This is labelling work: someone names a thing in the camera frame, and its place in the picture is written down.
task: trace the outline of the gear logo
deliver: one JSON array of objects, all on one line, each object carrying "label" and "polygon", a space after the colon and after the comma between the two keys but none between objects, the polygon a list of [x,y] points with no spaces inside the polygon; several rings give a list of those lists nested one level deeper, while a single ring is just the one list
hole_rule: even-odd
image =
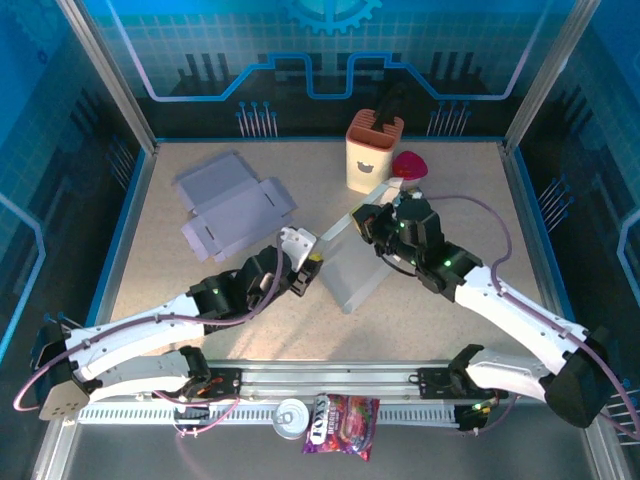
[{"label": "gear logo", "polygon": [[359,28],[362,20],[371,19],[374,8],[382,6],[380,0],[282,0],[281,4],[300,28],[311,27],[316,34],[324,30],[327,35]]}]

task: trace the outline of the glass panel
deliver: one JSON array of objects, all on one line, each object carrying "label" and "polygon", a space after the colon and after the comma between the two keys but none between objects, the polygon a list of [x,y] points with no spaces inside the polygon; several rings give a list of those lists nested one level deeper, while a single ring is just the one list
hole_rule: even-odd
[{"label": "glass panel", "polygon": [[56,3],[0,6],[0,476],[9,479],[30,476],[47,427],[11,406],[36,332],[59,315],[85,322],[140,147]]},{"label": "glass panel", "polygon": [[[637,18],[640,5],[602,2],[521,149],[542,197],[542,216],[576,321],[613,331],[623,376],[635,390],[640,387],[640,31],[625,27],[621,15]],[[638,449],[629,447],[625,450],[635,453],[639,468]]]},{"label": "glass panel", "polygon": [[194,138],[344,135],[399,82],[405,134],[504,135],[573,2],[85,3],[154,133]]}]

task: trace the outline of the pink cable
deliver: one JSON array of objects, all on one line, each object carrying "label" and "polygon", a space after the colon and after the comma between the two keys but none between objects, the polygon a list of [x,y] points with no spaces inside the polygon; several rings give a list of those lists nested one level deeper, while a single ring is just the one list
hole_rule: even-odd
[{"label": "pink cable", "polygon": [[178,429],[178,427],[176,427],[176,430],[180,431],[180,433],[182,435],[200,435],[201,433],[204,432],[208,432],[209,430],[211,430],[212,428],[214,428],[216,425],[221,424],[225,418],[227,418],[229,415],[231,415],[231,413],[238,408],[238,405],[240,404],[240,397],[236,398],[236,401],[233,402],[233,405],[231,405],[231,407],[229,407],[229,409],[224,412],[219,419],[217,419],[215,422],[210,423],[209,425],[207,425],[206,427],[202,427],[202,428],[198,428],[197,430],[180,430]]},{"label": "pink cable", "polygon": [[169,395],[159,390],[154,390],[153,393],[155,393],[161,399],[166,400],[167,402],[175,403],[176,405],[182,405],[183,407],[205,407],[205,406],[211,405],[212,403],[219,402],[221,400],[238,397],[236,394],[229,394],[229,395],[220,395],[219,397],[212,398],[211,400],[203,400],[198,402],[181,402],[180,400],[171,398]]},{"label": "pink cable", "polygon": [[[145,323],[151,322],[166,322],[171,320],[188,320],[194,323],[201,323],[203,325],[213,325],[213,326],[225,326],[225,327],[233,327],[235,325],[240,325],[242,323],[251,320],[253,317],[258,315],[262,310],[269,304],[273,296],[275,295],[277,289],[280,286],[280,280],[282,279],[282,269],[284,267],[284,253],[282,251],[282,238],[280,237],[280,232],[277,234],[276,238],[276,250],[277,250],[277,265],[276,265],[276,273],[273,277],[273,281],[271,282],[271,287],[267,292],[267,295],[262,299],[262,301],[256,306],[255,309],[250,311],[249,313],[243,315],[240,318],[232,319],[232,320],[208,320],[204,318],[197,317],[188,317],[186,315],[154,315],[149,317],[137,318],[135,320],[131,320],[130,322],[121,323],[120,325],[116,325],[109,330],[105,330],[104,332],[98,333],[93,337],[87,339],[89,344],[94,344],[102,340],[103,338],[107,338],[117,332],[125,330],[127,328],[135,327],[138,325],[143,325]],[[45,373],[47,373],[54,365],[57,365],[61,361],[69,358],[76,352],[84,348],[89,348],[89,345],[85,345],[85,343],[80,343],[69,350],[62,352],[59,355],[56,355],[54,358],[46,362],[39,369],[37,369],[31,377],[25,382],[25,384],[18,390],[15,398],[13,399],[13,408],[18,412],[31,412],[33,410],[38,410],[40,405],[32,405],[29,407],[23,407],[22,399],[24,398],[27,391],[42,377]]]},{"label": "pink cable", "polygon": [[[525,312],[529,313],[533,317],[537,318],[542,323],[552,328],[556,332],[560,333],[561,335],[565,335],[565,331],[560,325],[556,324],[552,320],[549,320],[547,317],[539,313],[537,310],[534,310],[526,303],[520,301],[519,299],[511,295],[509,292],[502,292],[499,281],[498,281],[498,266],[500,266],[500,264],[506,262],[509,258],[511,258],[511,254],[513,253],[513,243],[511,240],[511,233],[509,232],[509,228],[507,227],[507,224],[504,222],[502,217],[498,214],[498,212],[496,212],[493,208],[491,208],[486,203],[476,198],[469,197],[467,195],[446,195],[446,196],[431,197],[428,199],[429,200],[448,200],[448,199],[469,200],[475,203],[476,205],[479,205],[480,207],[484,208],[491,215],[493,215],[498,220],[498,223],[500,224],[500,227],[502,228],[502,231],[507,239],[507,253],[504,256],[500,257],[495,262],[493,262],[493,265],[491,265],[491,282],[493,283],[493,287],[496,289],[496,291],[500,295],[506,298],[510,303],[520,308],[521,310],[524,310]],[[589,357],[591,357],[591,359],[594,362],[596,362],[598,366],[602,369],[604,374],[607,376],[609,381],[612,383],[613,387],[616,389],[616,391],[620,395],[620,398],[622,398],[622,401],[625,407],[627,407],[627,411],[631,416],[631,420],[633,421],[633,426],[636,431],[632,432],[631,430],[620,425],[619,422],[615,421],[614,419],[612,419],[611,417],[603,413],[600,413],[600,416],[620,432],[624,433],[625,435],[628,435],[634,440],[640,440],[640,416],[638,416],[638,412],[636,412],[636,408],[634,407],[631,401],[631,398],[629,397],[629,395],[627,394],[627,391],[624,389],[624,387],[618,380],[618,377],[616,377],[616,374],[613,372],[613,370],[611,370],[611,367],[609,367],[609,365],[607,365],[607,363],[604,360],[602,360],[602,358],[591,347],[589,347],[589,345],[584,343],[582,340],[580,340],[578,337],[576,337],[572,333],[566,332],[566,338],[568,338],[578,348],[584,350],[584,352],[587,355],[589,355]]]}]

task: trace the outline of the white arm casing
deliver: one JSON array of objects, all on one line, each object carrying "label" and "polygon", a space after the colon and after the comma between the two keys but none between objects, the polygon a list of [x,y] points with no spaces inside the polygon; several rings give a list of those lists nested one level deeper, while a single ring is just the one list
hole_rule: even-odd
[{"label": "white arm casing", "polygon": [[[66,347],[67,349],[74,347],[98,333],[122,323],[156,314],[177,314],[195,317],[199,315],[199,311],[193,299],[182,294],[164,305],[117,322],[98,327],[71,330],[70,337],[65,341]],[[203,336],[204,326],[201,323],[188,320],[150,322],[127,328],[91,344],[89,348],[71,355],[69,361],[78,362],[78,369],[74,371],[74,375],[81,382],[86,382],[133,357],[144,355],[147,352],[166,347],[172,343],[195,340]]]},{"label": "white arm casing", "polygon": [[[466,283],[456,288],[455,302],[482,315],[520,342],[540,359],[551,373],[557,374],[565,365],[565,352],[573,353],[577,350],[577,345],[572,341],[499,295],[491,283],[489,267],[476,267],[464,279]],[[563,331],[571,332],[580,340],[586,339],[586,329],[583,326],[558,317],[502,280],[499,282],[511,295],[562,327]]]},{"label": "white arm casing", "polygon": [[180,352],[164,355],[136,357],[111,367],[98,380],[102,387],[96,389],[89,403],[120,395],[161,390],[175,392],[189,381],[189,365]]},{"label": "white arm casing", "polygon": [[466,372],[479,388],[505,390],[545,401],[540,379],[549,375],[549,370],[537,358],[484,349],[469,361]]}]

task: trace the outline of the wire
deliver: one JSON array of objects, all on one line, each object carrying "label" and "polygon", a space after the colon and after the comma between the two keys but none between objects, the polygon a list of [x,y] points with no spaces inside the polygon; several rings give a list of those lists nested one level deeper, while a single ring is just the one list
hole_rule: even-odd
[{"label": "wire", "polygon": [[153,393],[155,393],[162,400],[166,400],[167,402],[171,402],[176,405],[182,405],[183,407],[205,407],[205,406],[211,405],[212,403],[216,403],[222,400],[227,400],[230,398],[238,398],[238,395],[236,395],[235,393],[230,393],[229,395],[220,395],[219,397],[212,398],[211,400],[203,400],[203,401],[197,401],[197,402],[181,402],[180,400],[171,398],[166,393],[161,392],[160,390],[154,390]]},{"label": "wire", "polygon": [[502,229],[502,232],[504,233],[505,238],[507,240],[507,253],[505,253],[502,257],[497,259],[491,265],[491,283],[493,284],[493,287],[496,289],[496,291],[500,295],[502,295],[503,298],[505,298],[511,304],[515,305],[520,310],[525,311],[529,315],[537,318],[542,323],[547,325],[549,328],[552,328],[553,330],[558,332],[562,337],[568,338],[569,341],[571,341],[578,348],[582,349],[587,355],[589,355],[589,357],[591,357],[591,359],[594,362],[596,362],[596,364],[604,372],[604,374],[607,376],[609,381],[612,383],[613,387],[616,389],[616,391],[620,395],[620,398],[622,399],[622,402],[624,403],[625,407],[627,407],[629,416],[633,421],[633,427],[635,429],[635,432],[632,432],[628,428],[623,427],[619,422],[615,421],[614,419],[612,419],[608,415],[605,415],[604,413],[600,413],[600,416],[605,421],[610,423],[616,430],[624,433],[625,435],[631,437],[634,440],[640,440],[640,416],[638,416],[638,412],[636,411],[633,405],[633,402],[631,401],[631,398],[629,397],[629,395],[627,394],[627,391],[618,380],[618,377],[616,377],[616,374],[613,372],[613,370],[611,370],[611,367],[609,367],[609,365],[607,365],[607,363],[589,345],[587,345],[585,342],[580,340],[573,333],[565,332],[564,328],[562,328],[560,325],[548,319],[547,317],[539,313],[537,310],[531,308],[529,305],[522,302],[518,298],[514,297],[507,290],[503,290],[502,287],[500,286],[500,283],[498,280],[498,267],[504,262],[506,262],[507,260],[509,260],[511,258],[511,255],[513,254],[513,242],[511,240],[511,233],[509,232],[509,228],[507,227],[507,224],[504,222],[502,217],[498,214],[498,212],[496,212],[493,208],[491,208],[489,205],[487,205],[483,201],[473,197],[469,197],[467,195],[443,195],[443,196],[436,196],[436,197],[427,197],[427,200],[449,200],[449,199],[462,199],[462,200],[468,200],[470,202],[473,202],[476,205],[479,205],[480,207],[484,208],[491,215],[493,215],[496,218],[496,220],[498,220],[498,223],[500,224],[500,228]]},{"label": "wire", "polygon": [[224,412],[220,418],[218,418],[215,422],[210,423],[209,425],[202,427],[202,428],[194,428],[193,430],[180,430],[175,424],[173,425],[174,428],[176,430],[178,430],[180,432],[181,435],[193,435],[194,437],[197,435],[200,435],[201,433],[205,433],[208,432],[209,430],[213,429],[216,425],[220,425],[222,422],[224,422],[224,420],[233,413],[233,411],[238,408],[238,405],[240,405],[240,397],[236,398],[236,401],[233,402],[233,405],[231,405],[231,407],[229,407],[227,409],[226,412]]},{"label": "wire", "polygon": [[88,349],[91,344],[97,343],[100,340],[107,338],[117,332],[121,332],[122,330],[126,330],[138,325],[143,325],[145,323],[151,323],[151,322],[160,323],[163,321],[173,321],[173,320],[188,320],[194,323],[201,323],[203,325],[226,326],[226,327],[241,325],[251,320],[253,317],[255,317],[260,312],[262,312],[262,310],[269,304],[269,302],[271,301],[271,299],[273,298],[277,289],[280,286],[280,280],[282,279],[282,269],[284,266],[284,253],[282,251],[282,238],[280,237],[280,232],[278,232],[278,235],[276,238],[276,250],[277,250],[277,265],[276,265],[276,272],[275,272],[273,281],[271,282],[271,287],[269,288],[267,295],[262,299],[262,301],[256,306],[256,308],[254,308],[249,313],[243,315],[238,319],[233,319],[233,320],[215,320],[215,319],[209,320],[204,318],[188,317],[186,315],[153,315],[149,317],[137,318],[135,320],[131,320],[130,322],[116,325],[112,328],[109,328],[108,330],[98,333],[97,335],[91,338],[86,339],[83,343],[80,343],[74,347],[71,347],[68,350],[65,350],[64,352],[60,353],[59,355],[56,355],[51,360],[49,360],[44,365],[42,365],[40,368],[38,368],[33,373],[33,375],[29,377],[29,379],[20,388],[20,390],[18,390],[18,393],[13,399],[13,408],[18,412],[31,412],[33,410],[38,410],[40,408],[40,405],[31,405],[29,407],[23,407],[21,404],[22,404],[22,399],[24,398],[27,391],[45,373],[47,373],[54,365],[57,365],[61,361],[69,358],[71,355],[83,349]]},{"label": "wire", "polygon": [[401,274],[403,274],[403,275],[406,275],[407,277],[415,277],[415,276],[416,276],[416,274],[415,274],[415,273],[407,272],[406,270],[404,270],[404,269],[400,268],[399,266],[394,265],[393,263],[391,263],[391,262],[389,261],[389,259],[388,259],[388,258],[386,258],[386,257],[384,257],[384,256],[381,256],[380,258],[382,259],[382,261],[383,261],[384,263],[386,263],[387,265],[389,265],[389,266],[390,266],[391,268],[393,268],[396,272],[401,273]]},{"label": "wire", "polygon": [[485,434],[487,432],[490,432],[491,430],[496,428],[498,425],[502,424],[507,419],[507,417],[511,413],[511,410],[513,410],[513,407],[516,405],[516,402],[518,401],[519,398],[520,398],[520,395],[513,395],[511,397],[511,401],[507,405],[507,408],[504,409],[504,412],[502,412],[502,414],[500,414],[500,416],[498,417],[498,419],[495,422],[490,423],[486,427],[476,428],[476,429],[473,429],[473,430],[467,430],[467,431],[464,431],[464,432],[462,432],[460,430],[454,430],[454,431],[446,432],[446,433],[448,435],[457,435],[459,437],[471,437],[471,436],[477,437],[477,436],[479,436],[481,434]]}]

